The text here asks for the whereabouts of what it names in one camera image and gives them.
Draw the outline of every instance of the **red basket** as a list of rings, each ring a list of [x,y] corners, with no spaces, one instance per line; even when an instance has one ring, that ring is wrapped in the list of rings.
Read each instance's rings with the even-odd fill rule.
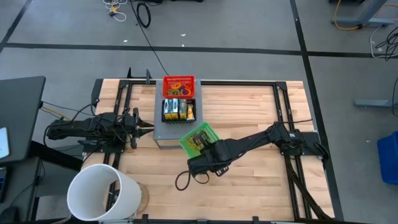
[[[195,96],[195,77],[193,75],[164,77],[163,96],[169,99],[192,99]]]

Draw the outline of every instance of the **white bucket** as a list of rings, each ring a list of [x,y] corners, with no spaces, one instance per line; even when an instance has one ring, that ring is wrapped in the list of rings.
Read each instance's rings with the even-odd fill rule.
[[[107,212],[104,196],[109,185],[118,180],[120,193]],[[141,190],[136,181],[106,164],[95,164],[80,171],[73,179],[67,196],[69,211],[83,221],[119,220],[130,217],[141,202]]]

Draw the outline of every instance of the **concrete floor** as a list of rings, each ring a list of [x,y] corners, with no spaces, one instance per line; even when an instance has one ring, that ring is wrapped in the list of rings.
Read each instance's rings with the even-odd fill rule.
[[[371,2],[344,4],[339,14],[358,15]],[[14,22],[25,0],[2,0],[0,38]],[[330,24],[335,4],[327,0],[296,0],[308,51],[368,53],[373,28],[352,32]],[[166,1],[151,7],[152,24],[146,34],[158,47],[217,47],[300,51],[289,0]],[[6,46],[0,53],[0,78],[44,75],[43,100],[71,108],[90,101],[96,78],[125,77],[129,67],[141,76],[165,74],[154,54],[138,50],[57,49],[55,45],[147,46],[131,8],[124,5],[126,22],[107,16],[100,0],[33,0],[8,43],[44,44],[36,49]],[[386,8],[379,17],[398,18]],[[381,29],[376,43],[395,26]],[[303,59],[299,55],[158,52],[170,74],[198,78],[249,80],[303,80],[312,107]],[[396,223],[398,187],[381,180],[376,141],[396,130],[398,120],[389,110],[355,108],[353,100],[389,99],[398,75],[397,59],[310,57],[313,79],[329,139],[343,215],[347,221]],[[39,112],[34,140],[41,141],[44,127],[53,120]],[[49,146],[75,144],[76,139],[48,141]],[[78,149],[69,152],[80,154]],[[75,175],[46,164],[46,179],[37,218],[65,217],[65,194]]]

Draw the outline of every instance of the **wooden tabletop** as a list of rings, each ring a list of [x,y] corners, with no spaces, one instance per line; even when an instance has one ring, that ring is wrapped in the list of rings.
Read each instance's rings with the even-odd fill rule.
[[[119,80],[105,79],[96,113],[112,112]],[[311,118],[302,82],[287,82],[290,105],[295,121]],[[124,105],[126,94],[123,93]],[[269,86],[206,86],[202,85],[203,119],[221,139],[242,138],[265,130],[277,121],[275,100]],[[139,108],[142,120],[154,122],[155,85],[134,85],[130,107]],[[301,131],[313,131],[312,122],[298,123]],[[149,191],[147,208],[137,214],[149,214],[150,219],[177,220],[294,220],[284,158],[279,149],[269,144],[249,151],[233,162],[222,177],[210,174],[210,181],[201,185],[191,180],[187,190],[178,191],[175,178],[188,170],[183,149],[159,149],[153,133],[137,141],[138,148],[129,144],[121,156],[119,170]],[[91,155],[84,166],[102,163],[103,153]],[[302,156],[307,189],[319,206],[334,217],[321,160]],[[183,175],[179,186],[184,186]],[[300,216],[304,217],[301,194],[297,191]]]

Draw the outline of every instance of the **green basket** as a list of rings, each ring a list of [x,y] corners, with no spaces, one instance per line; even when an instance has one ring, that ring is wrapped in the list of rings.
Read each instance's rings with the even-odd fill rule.
[[[219,137],[210,127],[207,122],[204,122],[186,136],[180,139],[180,145],[188,154],[189,158],[194,158],[200,155],[200,150],[205,147],[205,144],[211,144],[219,140]]]

